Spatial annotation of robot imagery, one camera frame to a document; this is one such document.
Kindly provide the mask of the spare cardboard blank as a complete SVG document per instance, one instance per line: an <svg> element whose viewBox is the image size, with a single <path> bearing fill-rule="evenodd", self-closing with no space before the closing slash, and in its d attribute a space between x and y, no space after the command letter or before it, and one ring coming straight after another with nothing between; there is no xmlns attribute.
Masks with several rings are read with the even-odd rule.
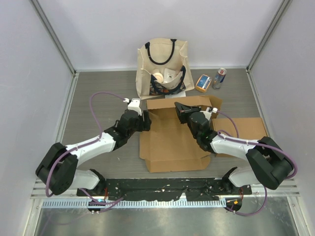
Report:
<svg viewBox="0 0 315 236"><path fill-rule="evenodd" d="M149 131L140 133L140 158L151 173L203 170L211 161L188 126L180 123L175 102L201 106L202 110L210 106L219 109L222 105L222 99L213 95L147 100L152 123Z"/></svg>

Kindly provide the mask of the brown cardboard box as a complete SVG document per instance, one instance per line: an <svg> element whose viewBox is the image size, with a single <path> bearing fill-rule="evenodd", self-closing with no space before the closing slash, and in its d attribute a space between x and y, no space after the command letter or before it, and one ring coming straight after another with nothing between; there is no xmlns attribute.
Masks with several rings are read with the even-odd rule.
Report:
<svg viewBox="0 0 315 236"><path fill-rule="evenodd" d="M265 136L268 137L261 118L233 118L233 121L241 139L260 140ZM212 126L215 131L224 130L232 137L237 137L236 129L228 118L213 119Z"/></svg>

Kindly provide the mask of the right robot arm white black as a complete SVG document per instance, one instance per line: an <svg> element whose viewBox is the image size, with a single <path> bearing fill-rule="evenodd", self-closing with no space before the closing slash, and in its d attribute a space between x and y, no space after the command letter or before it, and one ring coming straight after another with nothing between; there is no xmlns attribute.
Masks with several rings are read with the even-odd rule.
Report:
<svg viewBox="0 0 315 236"><path fill-rule="evenodd" d="M248 168L236 167L225 175L222 188L227 194L234 194L244 185L259 183L265 188L276 190L285 179L297 174L295 161L272 138L246 140L211 128L212 115L219 113L217 108L208 107L204 111L199 106L175 102L175 109L180 123L187 124L202 150L231 155L249 163Z"/></svg>

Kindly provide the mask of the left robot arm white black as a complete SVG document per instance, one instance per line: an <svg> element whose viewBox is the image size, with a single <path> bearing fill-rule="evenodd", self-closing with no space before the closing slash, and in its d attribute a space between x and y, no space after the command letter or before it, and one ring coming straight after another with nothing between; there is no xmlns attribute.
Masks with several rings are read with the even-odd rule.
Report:
<svg viewBox="0 0 315 236"><path fill-rule="evenodd" d="M105 178L94 169L82 171L78 167L103 153L121 148L135 132L149 131L151 123L147 110L140 115L125 110L121 118L99 136L74 145L53 144L35 171L46 185L47 196L60 195L72 189L79 195L84 191L93 196L103 195Z"/></svg>

